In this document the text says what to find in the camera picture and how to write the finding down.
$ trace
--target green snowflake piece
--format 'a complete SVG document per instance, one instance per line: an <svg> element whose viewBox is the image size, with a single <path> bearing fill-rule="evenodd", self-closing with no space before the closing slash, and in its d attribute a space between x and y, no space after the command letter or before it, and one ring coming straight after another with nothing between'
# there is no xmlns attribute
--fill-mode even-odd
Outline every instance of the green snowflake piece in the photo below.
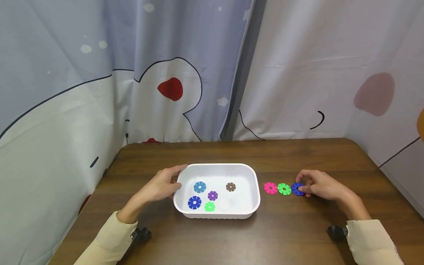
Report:
<svg viewBox="0 0 424 265"><path fill-rule="evenodd" d="M285 183L280 183L277 186L278 192L281 193L284 196L290 195L291 194L291 188L289 185L285 184Z"/></svg>
<svg viewBox="0 0 424 265"><path fill-rule="evenodd" d="M213 203L211 201L208 201L205 204L205 211L207 211L207 212L213 212L213 211L215 211L215 203Z"/></svg>

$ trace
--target black clip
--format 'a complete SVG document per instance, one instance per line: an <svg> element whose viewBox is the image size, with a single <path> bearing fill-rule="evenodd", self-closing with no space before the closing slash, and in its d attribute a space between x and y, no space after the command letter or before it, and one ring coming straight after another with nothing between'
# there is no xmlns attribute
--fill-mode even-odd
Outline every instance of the black clip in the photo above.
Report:
<svg viewBox="0 0 424 265"><path fill-rule="evenodd" d="M131 234L132 241L137 240L138 242L144 243L152 236L152 232L149 231L149 229L143 227L142 229L139 229L138 227L134 230L134 232Z"/></svg>
<svg viewBox="0 0 424 265"><path fill-rule="evenodd" d="M348 230L345 226L342 228L340 226L333 225L327 228L327 233L332 240L342 241L347 237Z"/></svg>

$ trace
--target pink snowflake piece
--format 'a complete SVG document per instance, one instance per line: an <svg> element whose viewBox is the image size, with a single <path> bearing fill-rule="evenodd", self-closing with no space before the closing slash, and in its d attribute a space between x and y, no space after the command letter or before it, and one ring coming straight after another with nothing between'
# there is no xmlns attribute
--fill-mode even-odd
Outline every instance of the pink snowflake piece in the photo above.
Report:
<svg viewBox="0 0 424 265"><path fill-rule="evenodd" d="M265 183L264 190L268 194L275 194L278 192L277 186L275 185L275 183L272 183L272 182Z"/></svg>

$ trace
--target beige sleeve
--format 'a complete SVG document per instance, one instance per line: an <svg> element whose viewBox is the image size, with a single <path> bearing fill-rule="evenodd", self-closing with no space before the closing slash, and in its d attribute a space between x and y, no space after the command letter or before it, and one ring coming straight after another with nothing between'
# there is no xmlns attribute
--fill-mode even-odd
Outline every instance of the beige sleeve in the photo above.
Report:
<svg viewBox="0 0 424 265"><path fill-rule="evenodd" d="M358 265L403 265L379 220L347 221L347 242Z"/></svg>
<svg viewBox="0 0 424 265"><path fill-rule="evenodd" d="M121 223L114 212L74 265L115 265L131 245L131 234L137 227Z"/></svg>

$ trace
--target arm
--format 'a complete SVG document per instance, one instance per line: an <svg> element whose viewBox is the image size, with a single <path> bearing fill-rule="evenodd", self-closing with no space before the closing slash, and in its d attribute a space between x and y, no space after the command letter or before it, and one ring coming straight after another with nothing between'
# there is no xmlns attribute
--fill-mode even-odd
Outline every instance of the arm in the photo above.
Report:
<svg viewBox="0 0 424 265"><path fill-rule="evenodd" d="M359 265L403 265L396 247L379 220L372 220L361 198L349 188L318 170L302 170L296 182L304 180L299 190L307 197L315 194L336 201L346 214L347 242Z"/></svg>
<svg viewBox="0 0 424 265"><path fill-rule="evenodd" d="M74 265L115 265L120 261L131 245L131 234L137 227L141 210L152 201L172 197L181 188L176 177L186 167L181 165L159 171L120 211L109 217Z"/></svg>

